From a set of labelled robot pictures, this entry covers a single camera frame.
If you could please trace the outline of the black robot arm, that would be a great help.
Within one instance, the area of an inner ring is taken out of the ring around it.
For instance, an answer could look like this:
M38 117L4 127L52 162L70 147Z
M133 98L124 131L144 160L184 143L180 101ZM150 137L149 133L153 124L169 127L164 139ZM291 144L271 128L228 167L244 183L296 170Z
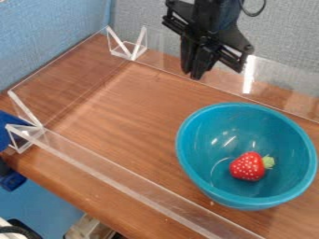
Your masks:
M216 62L241 72L253 45L236 25L241 0L165 0L161 24L180 36L180 68L200 80Z

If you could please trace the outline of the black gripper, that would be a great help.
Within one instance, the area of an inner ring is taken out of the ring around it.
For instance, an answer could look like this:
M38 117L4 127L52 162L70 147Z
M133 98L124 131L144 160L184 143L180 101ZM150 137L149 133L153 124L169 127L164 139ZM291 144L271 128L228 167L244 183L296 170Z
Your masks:
M241 72L253 46L237 29L244 0L165 0L161 24L180 36L180 68L200 80L216 62Z

